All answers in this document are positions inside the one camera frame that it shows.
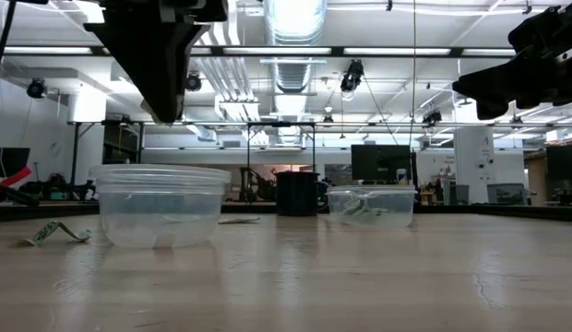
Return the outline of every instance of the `plastic container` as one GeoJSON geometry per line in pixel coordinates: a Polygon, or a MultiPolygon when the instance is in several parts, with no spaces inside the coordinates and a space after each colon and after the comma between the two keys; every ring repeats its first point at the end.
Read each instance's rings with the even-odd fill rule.
{"type": "Polygon", "coordinates": [[[413,217],[415,193],[409,185],[329,187],[329,214],[345,223],[406,227],[413,217]]]}
{"type": "Polygon", "coordinates": [[[103,165],[89,173],[97,179],[106,236],[135,248],[206,241],[231,180],[225,171],[167,165],[103,165]]]}

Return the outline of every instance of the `table surface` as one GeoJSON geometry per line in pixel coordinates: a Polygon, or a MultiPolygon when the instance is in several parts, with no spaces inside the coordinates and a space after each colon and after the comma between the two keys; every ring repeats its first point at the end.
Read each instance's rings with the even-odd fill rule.
{"type": "Polygon", "coordinates": [[[174,250],[111,246],[97,216],[60,219],[89,243],[14,248],[47,220],[0,223],[0,331],[572,331],[572,223],[323,218],[261,216],[174,250]]]}

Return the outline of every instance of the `black cylinder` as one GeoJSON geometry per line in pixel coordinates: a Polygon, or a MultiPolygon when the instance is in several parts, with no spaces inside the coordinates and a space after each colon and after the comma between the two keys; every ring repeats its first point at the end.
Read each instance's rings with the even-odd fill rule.
{"type": "Polygon", "coordinates": [[[296,217],[316,215],[316,177],[314,172],[276,174],[278,214],[296,217]]]}

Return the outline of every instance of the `black monitor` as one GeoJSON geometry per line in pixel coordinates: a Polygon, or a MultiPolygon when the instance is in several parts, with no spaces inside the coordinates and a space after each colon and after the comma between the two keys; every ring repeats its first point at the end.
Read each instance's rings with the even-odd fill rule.
{"type": "Polygon", "coordinates": [[[411,178],[411,148],[402,145],[352,145],[352,179],[397,181],[397,170],[411,178]]]}
{"type": "Polygon", "coordinates": [[[546,163],[549,179],[572,180],[572,146],[546,148],[546,163]]]}
{"type": "Polygon", "coordinates": [[[29,156],[29,148],[0,148],[0,178],[12,176],[23,170],[28,165],[29,156]]]}

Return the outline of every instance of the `red object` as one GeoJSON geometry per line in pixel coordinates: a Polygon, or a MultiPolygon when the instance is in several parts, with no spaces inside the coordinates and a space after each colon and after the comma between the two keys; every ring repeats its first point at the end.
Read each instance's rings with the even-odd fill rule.
{"type": "Polygon", "coordinates": [[[21,180],[27,178],[28,176],[31,175],[31,170],[28,167],[24,167],[21,171],[11,175],[10,177],[4,179],[2,182],[0,182],[0,185],[2,186],[11,186],[13,184],[16,184],[18,182],[20,182],[21,180]]]}

